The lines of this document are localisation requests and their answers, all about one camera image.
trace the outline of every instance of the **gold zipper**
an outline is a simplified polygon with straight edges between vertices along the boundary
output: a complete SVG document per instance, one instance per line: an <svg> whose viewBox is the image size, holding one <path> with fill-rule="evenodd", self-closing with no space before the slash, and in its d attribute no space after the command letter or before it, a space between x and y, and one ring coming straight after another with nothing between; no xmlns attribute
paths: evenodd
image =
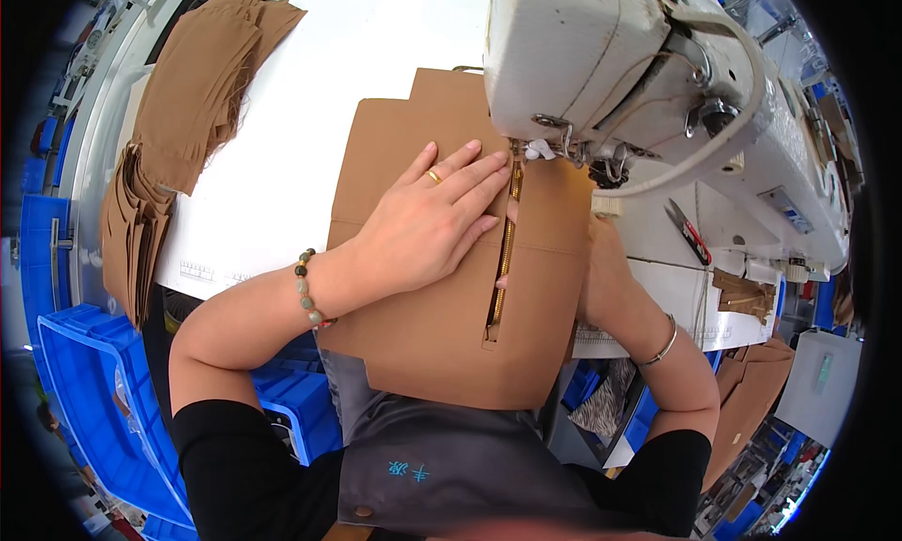
<svg viewBox="0 0 902 541"><path fill-rule="evenodd" d="M520 200L520 187L523 184L523 167L522 167L522 154L520 153L520 146L516 141L511 142L511 149L513 151L513 165L512 165L512 177L513 180L511 182L511 198L514 200ZM502 241L502 264L501 268L498 270L498 276L507 275L508 270L511 268L511 253L513 251L513 231L514 224L511 222L509 218L504 221L504 239ZM495 291L495 299L494 304L491 307L491 325L498 324L502 319L502 308L504 306L504 289L498 288Z"/></svg>

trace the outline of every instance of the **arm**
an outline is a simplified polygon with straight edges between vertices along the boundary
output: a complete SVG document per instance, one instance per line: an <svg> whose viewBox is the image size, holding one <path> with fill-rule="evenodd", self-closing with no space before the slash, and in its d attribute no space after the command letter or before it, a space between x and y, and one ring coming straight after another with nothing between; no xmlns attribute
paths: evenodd
<svg viewBox="0 0 902 541"><path fill-rule="evenodd" d="M324 319L454 271L476 239L498 223L483 212L510 176L504 153L470 164L480 150L479 141L472 141L432 167L444 179L439 185L426 175L437 154L430 143L353 239L310 259L310 298ZM300 306L293 270L289 265L250 278L185 320L170 355L174 414L211 399L260 409L248 371L312 327Z"/></svg>
<svg viewBox="0 0 902 541"><path fill-rule="evenodd" d="M590 257L580 297L581 321L603 328L639 365L660 411L646 442L678 429L693 429L714 442L720 415L717 381L705 355L682 328L664 358L648 362L667 345L673 327L667 315L630 273L617 229L592 218Z"/></svg>

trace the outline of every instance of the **scissors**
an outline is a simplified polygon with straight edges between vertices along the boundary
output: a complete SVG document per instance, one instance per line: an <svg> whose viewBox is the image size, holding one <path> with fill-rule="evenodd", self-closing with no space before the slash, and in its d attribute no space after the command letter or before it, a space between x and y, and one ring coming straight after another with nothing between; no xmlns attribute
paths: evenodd
<svg viewBox="0 0 902 541"><path fill-rule="evenodd" d="M685 239L686 243L689 244L689 247L692 248L692 251L695 252L695 256L698 257L698 261L707 267L711 265L711 252L708 251L708 248L705 247L705 242L702 241L702 236L698 235L698 232L695 231L692 223L689 222L689 219L685 217L683 211L680 209L679 205L674 202L674 199L669 199L671 207L673 207L673 212L671 212L667 207L664 207L664 211L668 213L670 216L671 222L674 223L676 229L680 231Z"/></svg>

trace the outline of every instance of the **white sewing machine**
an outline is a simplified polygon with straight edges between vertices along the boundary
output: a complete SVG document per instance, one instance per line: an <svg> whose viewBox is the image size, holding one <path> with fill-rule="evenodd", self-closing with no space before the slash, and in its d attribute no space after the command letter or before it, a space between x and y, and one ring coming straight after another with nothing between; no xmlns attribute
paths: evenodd
<svg viewBox="0 0 902 541"><path fill-rule="evenodd" d="M597 214L697 180L710 249L793 282L845 266L829 135L716 0L491 0L484 68L498 130L588 168Z"/></svg>

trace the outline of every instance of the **black sleeve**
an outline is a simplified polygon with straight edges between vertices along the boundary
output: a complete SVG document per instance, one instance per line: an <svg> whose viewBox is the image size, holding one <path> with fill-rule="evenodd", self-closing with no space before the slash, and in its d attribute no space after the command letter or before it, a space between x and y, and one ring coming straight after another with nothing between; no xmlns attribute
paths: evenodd
<svg viewBox="0 0 902 541"><path fill-rule="evenodd" d="M301 466L264 414L231 400L186 406L171 434L203 541L319 541L334 523L343 451Z"/></svg>
<svg viewBox="0 0 902 541"><path fill-rule="evenodd" d="M615 480L567 465L603 510L625 511L661 535L688 537L711 458L711 442L690 429L660 434L642 445Z"/></svg>

